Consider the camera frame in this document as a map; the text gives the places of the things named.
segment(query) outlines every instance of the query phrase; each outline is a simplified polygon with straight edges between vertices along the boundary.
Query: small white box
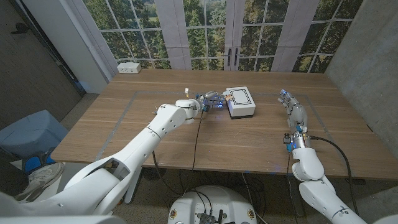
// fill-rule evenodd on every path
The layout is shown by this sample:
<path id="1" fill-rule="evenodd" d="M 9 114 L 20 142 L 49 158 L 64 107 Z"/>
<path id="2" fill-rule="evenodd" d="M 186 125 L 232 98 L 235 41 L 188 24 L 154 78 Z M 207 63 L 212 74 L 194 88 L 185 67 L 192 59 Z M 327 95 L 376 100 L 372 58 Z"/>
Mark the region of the small white box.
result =
<path id="1" fill-rule="evenodd" d="M 231 119 L 252 118 L 256 105 L 248 88 L 244 86 L 227 88 L 226 90 L 233 96 L 227 103 Z"/>
<path id="2" fill-rule="evenodd" d="M 120 73 L 133 73 L 138 74 L 141 71 L 141 65 L 134 62 L 120 63 L 118 65 L 118 70 Z"/>

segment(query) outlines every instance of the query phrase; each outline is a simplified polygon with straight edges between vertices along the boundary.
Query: white robotic arm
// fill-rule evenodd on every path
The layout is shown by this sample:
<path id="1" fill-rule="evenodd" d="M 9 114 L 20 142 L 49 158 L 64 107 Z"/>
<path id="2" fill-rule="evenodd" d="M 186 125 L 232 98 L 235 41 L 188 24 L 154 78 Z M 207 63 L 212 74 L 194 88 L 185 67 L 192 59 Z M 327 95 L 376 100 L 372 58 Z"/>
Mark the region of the white robotic arm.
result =
<path id="1" fill-rule="evenodd" d="M 123 195 L 132 195 L 132 182 L 138 179 L 141 165 L 160 141 L 182 124 L 193 123 L 198 112 L 208 111 L 216 97 L 221 100 L 217 92 L 211 91 L 195 100 L 160 106 L 156 117 L 125 148 L 87 165 L 70 179 L 64 191 L 47 200 L 18 204 L 4 194 L 0 194 L 0 200 L 17 216 L 106 215 Z M 110 163 L 118 165 L 113 172 L 105 169 Z"/>
<path id="2" fill-rule="evenodd" d="M 292 135 L 286 134 L 284 142 L 288 151 L 293 153 L 293 158 L 299 160 L 293 164 L 292 171 L 295 178 L 302 182 L 299 185 L 302 198 L 332 223 L 366 223 L 340 200 L 335 188 L 324 175 L 322 163 L 310 147 L 308 117 L 304 107 L 285 90 L 280 92 L 278 101 L 286 107 L 289 115 L 288 124 Z"/>

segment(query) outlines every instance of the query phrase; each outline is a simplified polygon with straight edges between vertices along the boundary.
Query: wall outlet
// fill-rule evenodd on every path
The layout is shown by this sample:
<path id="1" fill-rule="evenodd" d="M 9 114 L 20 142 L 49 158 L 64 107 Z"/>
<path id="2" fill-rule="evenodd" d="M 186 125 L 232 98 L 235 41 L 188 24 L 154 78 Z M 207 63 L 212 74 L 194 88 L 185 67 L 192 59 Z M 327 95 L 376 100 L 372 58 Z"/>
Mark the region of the wall outlet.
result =
<path id="1" fill-rule="evenodd" d="M 118 65 L 118 70 L 120 73 L 138 74 L 139 71 L 141 71 L 141 65 L 140 63 L 134 63 L 134 62 L 120 63 Z"/>

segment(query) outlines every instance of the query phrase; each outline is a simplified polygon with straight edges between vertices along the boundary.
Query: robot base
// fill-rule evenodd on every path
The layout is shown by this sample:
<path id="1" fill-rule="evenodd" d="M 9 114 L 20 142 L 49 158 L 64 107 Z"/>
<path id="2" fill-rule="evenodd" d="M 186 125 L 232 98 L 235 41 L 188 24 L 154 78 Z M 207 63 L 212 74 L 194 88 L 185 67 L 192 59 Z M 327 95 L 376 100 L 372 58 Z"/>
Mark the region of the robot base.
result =
<path id="1" fill-rule="evenodd" d="M 222 223 L 257 223 L 253 206 L 242 195 L 217 185 L 206 185 L 197 187 L 196 190 L 205 194 L 211 202 L 212 213 L 210 214 L 210 203 L 207 198 L 201 194 L 200 197 L 206 205 L 206 215 L 203 202 L 196 192 L 187 192 L 184 196 L 177 199 L 169 212 L 168 224 L 175 223 L 202 223 L 201 218 L 206 217 L 209 223 L 218 221 L 220 210 L 223 210 Z"/>

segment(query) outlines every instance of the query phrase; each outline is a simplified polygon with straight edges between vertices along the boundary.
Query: sneaker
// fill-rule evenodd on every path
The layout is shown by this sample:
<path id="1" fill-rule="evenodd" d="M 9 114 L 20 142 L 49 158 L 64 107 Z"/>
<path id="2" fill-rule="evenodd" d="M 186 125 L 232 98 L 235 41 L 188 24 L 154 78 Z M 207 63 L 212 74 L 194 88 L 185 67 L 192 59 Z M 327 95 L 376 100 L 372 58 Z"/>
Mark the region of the sneaker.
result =
<path id="1" fill-rule="evenodd" d="M 48 186 L 52 185 L 62 174 L 63 163 L 57 162 L 33 171 L 29 175 L 29 185 L 15 196 L 21 203 L 33 202 Z"/>

